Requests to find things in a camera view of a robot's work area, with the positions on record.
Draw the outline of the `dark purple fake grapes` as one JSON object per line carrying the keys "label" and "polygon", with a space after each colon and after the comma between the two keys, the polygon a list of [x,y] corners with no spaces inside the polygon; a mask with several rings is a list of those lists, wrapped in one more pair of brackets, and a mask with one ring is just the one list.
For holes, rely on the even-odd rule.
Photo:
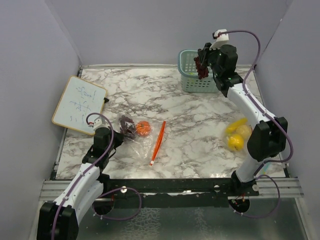
{"label": "dark purple fake grapes", "polygon": [[124,137],[134,140],[136,137],[136,124],[134,123],[132,118],[129,118],[126,115],[122,115],[118,119],[118,123],[120,126],[120,133],[124,135]]}

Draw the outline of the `red fake grapes bunch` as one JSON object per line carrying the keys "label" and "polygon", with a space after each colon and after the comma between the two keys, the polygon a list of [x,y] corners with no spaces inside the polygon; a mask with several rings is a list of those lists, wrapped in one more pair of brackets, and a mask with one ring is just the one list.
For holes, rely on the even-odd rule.
{"label": "red fake grapes bunch", "polygon": [[195,62],[195,68],[197,71],[198,79],[202,80],[203,78],[207,78],[209,76],[208,68],[201,64],[200,58],[198,56],[194,57],[193,60]]}

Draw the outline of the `clear bag red zipper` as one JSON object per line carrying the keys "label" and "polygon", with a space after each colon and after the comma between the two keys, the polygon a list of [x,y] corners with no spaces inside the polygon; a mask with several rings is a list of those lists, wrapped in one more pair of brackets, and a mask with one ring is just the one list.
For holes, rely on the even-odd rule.
{"label": "clear bag red zipper", "polygon": [[[120,124],[118,119],[122,115],[117,117],[119,133]],[[167,122],[165,120],[158,121],[151,118],[130,117],[129,115],[125,116],[133,119],[135,126],[140,121],[149,122],[151,126],[151,133],[148,136],[139,136],[136,132],[135,139],[124,137],[124,142],[120,147],[119,156],[122,159],[152,166],[162,144]]]}

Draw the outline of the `orange fake pumpkin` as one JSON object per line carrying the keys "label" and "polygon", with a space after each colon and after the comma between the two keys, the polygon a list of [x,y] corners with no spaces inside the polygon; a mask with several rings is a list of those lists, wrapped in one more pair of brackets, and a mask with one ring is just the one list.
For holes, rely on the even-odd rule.
{"label": "orange fake pumpkin", "polygon": [[148,136],[151,131],[152,128],[148,121],[140,121],[136,124],[136,132],[141,137]]}

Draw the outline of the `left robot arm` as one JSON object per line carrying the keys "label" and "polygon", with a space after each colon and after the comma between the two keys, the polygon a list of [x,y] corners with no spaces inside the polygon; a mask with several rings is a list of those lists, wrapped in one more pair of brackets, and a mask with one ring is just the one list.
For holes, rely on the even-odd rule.
{"label": "left robot arm", "polygon": [[45,202],[39,211],[37,240],[75,240],[79,225],[97,197],[106,197],[111,186],[99,180],[109,163],[112,151],[124,141],[124,135],[109,127],[95,130],[93,144],[82,159],[71,183],[52,202]]}

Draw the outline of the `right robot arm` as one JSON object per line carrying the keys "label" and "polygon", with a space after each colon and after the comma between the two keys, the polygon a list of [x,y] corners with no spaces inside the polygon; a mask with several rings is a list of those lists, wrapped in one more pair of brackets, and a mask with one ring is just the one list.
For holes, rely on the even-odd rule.
{"label": "right robot arm", "polygon": [[240,109],[253,128],[246,144],[247,159],[232,173],[231,177],[235,180],[229,184],[230,191],[240,196],[247,191],[247,183],[254,180],[263,162],[285,149],[288,122],[284,117],[276,117],[268,111],[249,92],[244,79],[236,72],[236,47],[223,44],[214,49],[211,45],[207,42],[197,51],[198,56],[194,60],[198,76],[206,76],[211,70],[217,89]]}

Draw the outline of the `yellow fake banana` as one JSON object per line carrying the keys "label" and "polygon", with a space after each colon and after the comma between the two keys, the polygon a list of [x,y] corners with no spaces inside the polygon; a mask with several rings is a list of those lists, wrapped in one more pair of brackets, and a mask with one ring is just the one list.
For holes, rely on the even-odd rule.
{"label": "yellow fake banana", "polygon": [[225,133],[226,134],[231,134],[234,131],[236,131],[236,129],[242,125],[245,125],[248,122],[247,118],[241,118],[235,122],[230,123],[226,128],[225,128]]}

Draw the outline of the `clear bag blue zipper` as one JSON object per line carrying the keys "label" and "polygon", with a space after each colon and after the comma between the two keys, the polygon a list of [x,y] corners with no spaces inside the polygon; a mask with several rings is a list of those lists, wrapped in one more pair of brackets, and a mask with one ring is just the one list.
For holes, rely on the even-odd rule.
{"label": "clear bag blue zipper", "polygon": [[246,158],[248,155],[247,142],[252,132],[253,128],[246,117],[230,122],[222,134],[225,147],[237,158]]}

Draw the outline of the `yellow fake lemon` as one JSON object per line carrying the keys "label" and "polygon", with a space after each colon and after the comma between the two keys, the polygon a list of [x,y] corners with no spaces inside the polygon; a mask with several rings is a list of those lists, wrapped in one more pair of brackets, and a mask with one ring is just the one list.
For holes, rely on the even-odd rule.
{"label": "yellow fake lemon", "polygon": [[245,141],[239,134],[231,134],[227,137],[227,146],[232,151],[241,151]]}

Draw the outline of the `teal plastic basket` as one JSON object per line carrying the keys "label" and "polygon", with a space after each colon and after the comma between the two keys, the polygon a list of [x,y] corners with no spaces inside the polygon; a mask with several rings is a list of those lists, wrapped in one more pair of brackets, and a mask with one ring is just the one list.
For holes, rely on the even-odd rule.
{"label": "teal plastic basket", "polygon": [[181,87],[187,93],[217,93],[219,90],[213,79],[213,72],[208,69],[208,77],[198,78],[194,58],[198,56],[196,50],[182,50],[179,52],[177,69],[181,75]]}

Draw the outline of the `small whiteboard wooden frame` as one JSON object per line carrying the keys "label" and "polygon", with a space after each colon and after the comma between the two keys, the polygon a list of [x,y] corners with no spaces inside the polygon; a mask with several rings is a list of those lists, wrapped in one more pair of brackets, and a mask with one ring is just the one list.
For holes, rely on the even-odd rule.
{"label": "small whiteboard wooden frame", "polygon": [[95,117],[90,113],[101,113],[108,91],[95,83],[77,76],[70,76],[52,116],[52,123],[83,134],[93,135],[87,122]]}

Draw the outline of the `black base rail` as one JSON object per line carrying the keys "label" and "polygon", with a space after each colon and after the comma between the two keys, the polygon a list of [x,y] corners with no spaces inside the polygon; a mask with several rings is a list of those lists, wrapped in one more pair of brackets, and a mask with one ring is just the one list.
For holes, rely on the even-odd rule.
{"label": "black base rail", "polygon": [[107,194],[105,203],[116,209],[228,207],[228,198],[259,195],[256,181],[238,183],[231,178],[112,179],[98,180]]}

